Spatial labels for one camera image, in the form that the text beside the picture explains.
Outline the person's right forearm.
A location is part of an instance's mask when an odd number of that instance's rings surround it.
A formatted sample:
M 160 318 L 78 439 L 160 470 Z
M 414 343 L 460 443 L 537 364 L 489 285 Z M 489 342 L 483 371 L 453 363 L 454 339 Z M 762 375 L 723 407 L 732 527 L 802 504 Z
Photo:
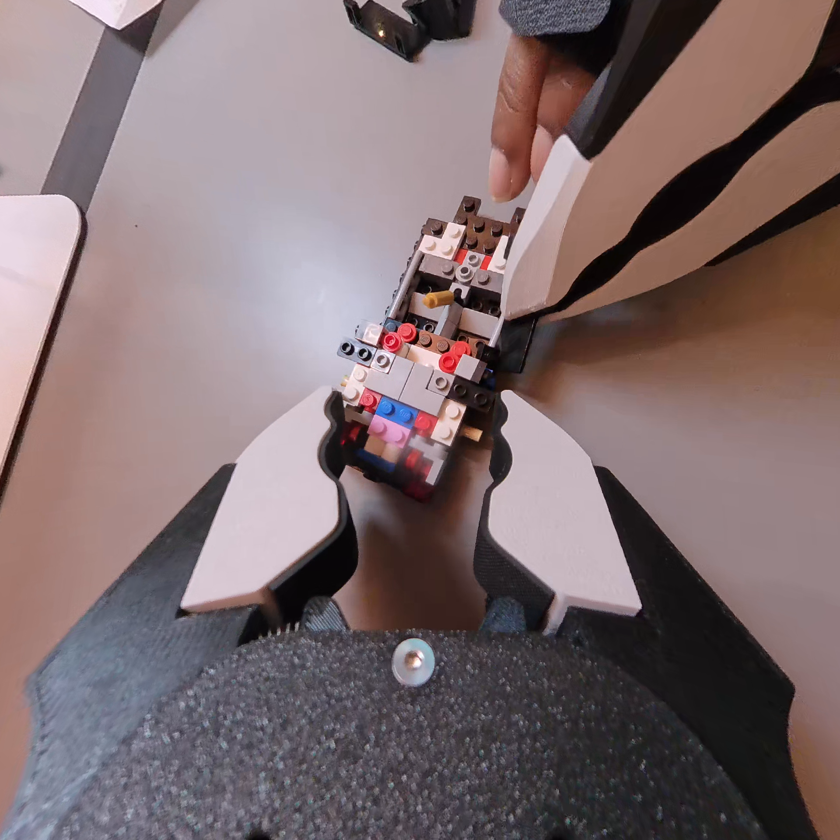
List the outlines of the person's right forearm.
M 500 1 L 499 13 L 519 37 L 591 33 L 610 11 L 610 1 Z

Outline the brick car model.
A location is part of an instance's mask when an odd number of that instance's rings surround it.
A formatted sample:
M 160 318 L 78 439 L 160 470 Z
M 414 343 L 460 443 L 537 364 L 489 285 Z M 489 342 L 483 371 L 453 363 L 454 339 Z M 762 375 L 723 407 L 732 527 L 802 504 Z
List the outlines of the brick car model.
M 453 220 L 429 218 L 383 320 L 342 339 L 341 445 L 369 480 L 426 501 L 457 442 L 487 427 L 497 376 L 522 371 L 536 318 L 504 322 L 501 293 L 523 216 L 481 215 L 465 196 Z

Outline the person's right hand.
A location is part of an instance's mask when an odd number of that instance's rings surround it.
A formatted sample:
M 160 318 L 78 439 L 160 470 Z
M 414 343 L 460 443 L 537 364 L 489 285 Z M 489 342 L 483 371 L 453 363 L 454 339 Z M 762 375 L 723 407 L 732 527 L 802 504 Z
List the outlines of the person's right hand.
M 594 76 L 538 38 L 511 35 L 491 126 L 489 193 L 496 203 L 537 182 Z

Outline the white book stand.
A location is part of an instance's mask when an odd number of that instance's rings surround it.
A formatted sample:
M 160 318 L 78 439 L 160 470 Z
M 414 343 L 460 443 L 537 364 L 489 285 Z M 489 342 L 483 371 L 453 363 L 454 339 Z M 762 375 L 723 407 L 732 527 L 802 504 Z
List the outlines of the white book stand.
M 1 463 L 12 445 L 82 237 L 67 197 L 1 197 Z

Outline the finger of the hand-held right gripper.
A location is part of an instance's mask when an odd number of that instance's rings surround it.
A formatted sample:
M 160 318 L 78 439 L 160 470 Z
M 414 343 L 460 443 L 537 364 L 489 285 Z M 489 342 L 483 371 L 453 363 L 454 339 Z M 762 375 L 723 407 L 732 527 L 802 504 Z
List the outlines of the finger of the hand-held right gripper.
M 786 95 L 837 95 L 838 4 L 631 2 L 513 240 L 506 314 L 550 314 L 593 259 L 705 155 Z
M 669 182 L 550 312 L 568 318 L 631 298 L 836 207 L 838 116 L 837 95 L 784 96 Z

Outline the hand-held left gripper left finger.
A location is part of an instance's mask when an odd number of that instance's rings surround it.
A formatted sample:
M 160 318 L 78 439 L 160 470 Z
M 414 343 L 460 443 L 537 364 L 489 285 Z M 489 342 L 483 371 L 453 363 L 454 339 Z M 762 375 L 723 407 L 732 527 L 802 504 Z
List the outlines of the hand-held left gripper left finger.
M 299 617 L 314 595 L 351 578 L 358 543 L 340 484 L 343 400 L 316 390 L 238 457 L 181 607 L 187 613 L 260 605 Z

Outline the black brick axle assembly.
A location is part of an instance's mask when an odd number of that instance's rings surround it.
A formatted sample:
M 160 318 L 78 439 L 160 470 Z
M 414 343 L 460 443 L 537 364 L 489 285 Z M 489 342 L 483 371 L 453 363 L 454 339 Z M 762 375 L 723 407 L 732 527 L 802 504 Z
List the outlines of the black brick axle assembly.
M 406 61 L 413 61 L 431 40 L 469 36 L 476 1 L 405 1 L 410 18 L 394 14 L 375 1 L 363 6 L 343 1 L 351 24 Z

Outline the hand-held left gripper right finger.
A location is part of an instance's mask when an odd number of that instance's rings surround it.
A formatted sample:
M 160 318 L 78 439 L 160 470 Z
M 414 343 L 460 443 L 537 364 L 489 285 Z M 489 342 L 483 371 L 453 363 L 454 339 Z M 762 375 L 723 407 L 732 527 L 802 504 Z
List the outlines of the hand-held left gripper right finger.
M 642 604 L 589 456 L 512 391 L 498 396 L 493 417 L 479 584 L 490 598 L 516 600 L 527 627 L 545 634 L 569 607 L 636 615 Z

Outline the white numbered paper bag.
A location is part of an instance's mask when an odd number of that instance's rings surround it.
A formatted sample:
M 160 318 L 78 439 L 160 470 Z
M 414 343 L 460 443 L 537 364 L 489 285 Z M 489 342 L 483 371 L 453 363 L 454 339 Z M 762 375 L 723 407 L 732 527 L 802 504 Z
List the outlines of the white numbered paper bag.
M 161 0 L 72 0 L 70 2 L 104 25 L 116 30 L 126 28 L 162 3 Z

